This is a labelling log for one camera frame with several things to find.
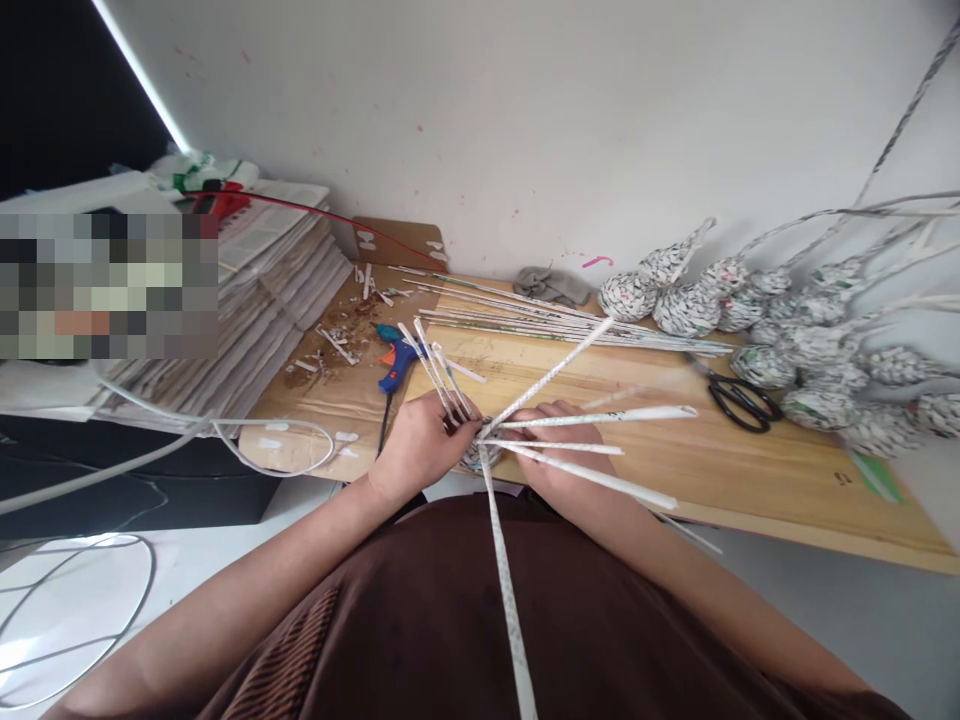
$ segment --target person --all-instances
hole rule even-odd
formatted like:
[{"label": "person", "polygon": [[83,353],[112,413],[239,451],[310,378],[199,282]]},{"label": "person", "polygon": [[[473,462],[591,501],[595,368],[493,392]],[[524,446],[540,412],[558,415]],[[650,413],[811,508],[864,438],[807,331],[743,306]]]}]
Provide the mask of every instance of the person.
[{"label": "person", "polygon": [[[514,419],[583,414],[566,402]],[[483,494],[385,521],[453,468],[436,393],[370,471],[207,580],[45,717],[519,717]],[[602,442],[590,425],[530,428]],[[608,474],[609,457],[549,450]],[[632,499],[518,457],[496,498],[540,718],[905,718]]]}]

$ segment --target hand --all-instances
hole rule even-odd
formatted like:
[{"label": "hand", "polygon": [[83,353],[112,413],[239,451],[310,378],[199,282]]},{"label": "hand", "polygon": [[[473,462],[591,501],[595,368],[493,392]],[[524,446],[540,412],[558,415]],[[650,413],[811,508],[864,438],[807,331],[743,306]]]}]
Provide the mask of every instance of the hand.
[{"label": "hand", "polygon": [[[467,402],[474,415],[482,417],[477,406]],[[448,435],[445,419],[436,390],[400,406],[387,444],[367,473],[384,497],[406,502],[433,485],[460,461],[483,424],[467,422]]]},{"label": "hand", "polygon": [[[540,403],[534,408],[524,408],[517,410],[510,416],[510,420],[539,420],[545,417],[564,417],[568,415],[586,415],[583,408],[571,405],[566,400],[557,400],[552,403]],[[539,440],[543,442],[564,442],[564,443],[591,443],[594,445],[603,444],[603,436],[597,430],[596,425],[560,425],[557,427],[530,427],[523,428],[519,432],[513,430],[502,431],[504,439],[512,440]],[[613,463],[609,455],[599,455],[597,453],[583,452],[580,450],[557,450],[554,448],[531,448],[542,452],[544,455],[550,455],[558,460],[576,463],[583,467],[598,470],[619,477],[617,471],[613,469]],[[566,495],[571,492],[591,492],[597,486],[588,480],[575,477],[568,472],[558,470],[557,468],[543,465],[536,460],[531,460],[523,455],[517,455],[517,462],[527,477],[530,487],[544,497],[551,505],[558,495]]]}]

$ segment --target red stain on wall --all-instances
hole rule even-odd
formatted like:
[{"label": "red stain on wall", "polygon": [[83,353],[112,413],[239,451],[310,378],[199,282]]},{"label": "red stain on wall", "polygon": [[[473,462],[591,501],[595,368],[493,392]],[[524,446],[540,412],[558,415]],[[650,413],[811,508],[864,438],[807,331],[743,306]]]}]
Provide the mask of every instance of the red stain on wall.
[{"label": "red stain on wall", "polygon": [[613,267],[613,260],[608,258],[606,255],[597,255],[593,260],[587,260],[587,262],[585,262],[580,267],[590,267],[591,265],[596,265],[601,260],[606,260],[607,263],[609,263],[609,267]]}]

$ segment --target scissors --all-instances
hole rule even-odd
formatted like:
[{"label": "scissors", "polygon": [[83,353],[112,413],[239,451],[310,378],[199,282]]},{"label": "scissors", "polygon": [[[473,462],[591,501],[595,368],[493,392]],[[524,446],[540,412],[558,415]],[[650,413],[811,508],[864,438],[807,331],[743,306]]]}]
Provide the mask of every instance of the scissors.
[{"label": "scissors", "polygon": [[[770,432],[770,423],[783,419],[780,406],[753,383],[737,377],[720,375],[691,353],[684,353],[684,355],[696,371],[707,378],[707,391],[717,406],[723,410],[723,414],[747,432],[757,434]],[[731,404],[756,420],[756,424],[751,424],[735,413],[730,407]]]}]

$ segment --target black scissors handle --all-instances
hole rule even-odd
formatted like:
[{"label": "black scissors handle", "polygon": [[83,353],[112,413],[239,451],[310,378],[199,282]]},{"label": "black scissors handle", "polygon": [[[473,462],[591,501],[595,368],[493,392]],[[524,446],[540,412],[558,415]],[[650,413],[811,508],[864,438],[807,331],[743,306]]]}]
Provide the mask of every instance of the black scissors handle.
[{"label": "black scissors handle", "polygon": [[[783,419],[780,406],[763,390],[746,380],[711,372],[707,378],[707,390],[723,414],[747,432],[758,434],[769,432],[770,423]],[[756,424],[748,422],[735,413],[730,407],[731,404],[756,420]]]}]

